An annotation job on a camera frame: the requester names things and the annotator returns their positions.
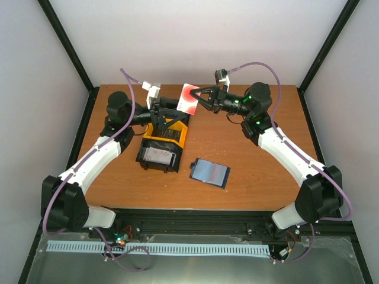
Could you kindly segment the blue leather card holder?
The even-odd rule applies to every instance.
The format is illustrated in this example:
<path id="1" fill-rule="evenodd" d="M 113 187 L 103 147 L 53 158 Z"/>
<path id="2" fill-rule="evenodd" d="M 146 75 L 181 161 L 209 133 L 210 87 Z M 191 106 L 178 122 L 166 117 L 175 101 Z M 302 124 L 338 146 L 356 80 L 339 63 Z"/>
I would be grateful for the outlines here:
<path id="1" fill-rule="evenodd" d="M 226 187 L 226 184 L 227 184 L 227 181 L 229 178 L 230 167 L 226 166 L 227 172 L 226 172 L 226 175 L 224 177 L 223 184 L 221 186 L 219 186 L 219 185 L 215 185 L 209 181 L 211 173 L 212 173 L 213 166 L 215 164 L 218 164 L 218 163 L 213 163 L 213 162 L 210 162 L 208 160 L 196 158 L 195 162 L 193 162 L 190 165 L 191 173 L 190 173 L 189 177 L 191 179 L 200 181 L 202 183 L 206 183 L 206 184 L 224 189 Z"/>

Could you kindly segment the yellow bin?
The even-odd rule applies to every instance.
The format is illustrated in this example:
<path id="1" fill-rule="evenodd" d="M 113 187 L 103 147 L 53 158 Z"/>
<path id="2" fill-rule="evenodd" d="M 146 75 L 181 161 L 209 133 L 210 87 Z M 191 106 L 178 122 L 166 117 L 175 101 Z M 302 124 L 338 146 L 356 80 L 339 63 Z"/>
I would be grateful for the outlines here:
<path id="1" fill-rule="evenodd" d="M 158 130 L 157 128 L 153 128 L 152 124 L 148 124 L 143 138 L 174 143 L 183 149 L 187 132 L 188 126 L 182 121 L 177 121 L 165 130 Z"/>

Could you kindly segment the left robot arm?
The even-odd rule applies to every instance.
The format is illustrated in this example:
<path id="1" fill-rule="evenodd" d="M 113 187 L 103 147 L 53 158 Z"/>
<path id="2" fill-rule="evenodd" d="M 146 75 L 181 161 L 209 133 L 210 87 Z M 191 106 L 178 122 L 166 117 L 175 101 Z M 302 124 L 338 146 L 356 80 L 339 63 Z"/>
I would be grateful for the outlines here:
<path id="1" fill-rule="evenodd" d="M 136 157 L 141 167 L 164 173 L 179 170 L 189 115 L 180 110 L 179 100 L 150 97 L 148 102 L 141 106 L 122 91 L 108 97 L 104 128 L 94 145 L 65 172 L 48 176 L 42 183 L 44 234 L 48 225 L 71 232 L 101 227 L 110 238 L 122 234 L 123 223 L 116 219 L 115 211 L 89 206 L 85 195 L 97 176 L 130 145 L 135 125 L 146 128 Z"/>

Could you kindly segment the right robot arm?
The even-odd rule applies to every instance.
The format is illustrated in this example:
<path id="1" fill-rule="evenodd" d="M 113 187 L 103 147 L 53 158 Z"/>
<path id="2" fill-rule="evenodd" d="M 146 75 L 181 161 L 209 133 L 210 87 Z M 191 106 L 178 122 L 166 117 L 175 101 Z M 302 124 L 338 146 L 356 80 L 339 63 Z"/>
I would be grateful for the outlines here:
<path id="1" fill-rule="evenodd" d="M 304 222 L 328 220 L 343 205 L 341 171 L 311 158 L 271 119 L 269 85 L 254 83 L 243 96 L 228 93 L 219 86 L 194 89 L 190 95 L 215 114 L 225 111 L 243 116 L 241 127 L 245 137 L 274 157 L 298 183 L 300 190 L 295 201 L 272 214 L 275 228 L 284 230 Z"/>

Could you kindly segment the white red cards stack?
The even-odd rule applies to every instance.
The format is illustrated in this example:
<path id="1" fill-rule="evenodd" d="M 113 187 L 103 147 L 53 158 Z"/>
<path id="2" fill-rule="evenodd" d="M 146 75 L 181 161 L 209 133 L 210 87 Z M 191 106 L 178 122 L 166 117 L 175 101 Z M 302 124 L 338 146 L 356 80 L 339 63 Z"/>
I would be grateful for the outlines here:
<path id="1" fill-rule="evenodd" d="M 176 154 L 171 151 L 148 147 L 145 150 L 143 160 L 147 162 L 170 165 L 172 161 L 175 160 L 175 156 Z"/>

